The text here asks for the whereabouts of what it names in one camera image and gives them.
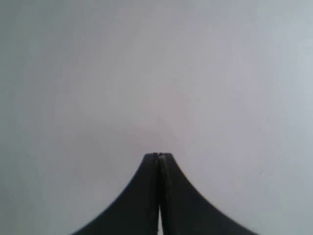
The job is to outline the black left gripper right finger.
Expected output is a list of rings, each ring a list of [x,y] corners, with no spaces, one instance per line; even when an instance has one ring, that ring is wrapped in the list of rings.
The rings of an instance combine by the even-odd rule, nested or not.
[[[255,234],[208,202],[189,182],[172,154],[160,154],[158,164],[165,235]]]

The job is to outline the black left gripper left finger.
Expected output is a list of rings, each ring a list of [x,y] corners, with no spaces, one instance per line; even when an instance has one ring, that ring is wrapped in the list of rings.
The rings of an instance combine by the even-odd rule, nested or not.
[[[143,160],[121,194],[75,235],[156,235],[158,233],[158,154]]]

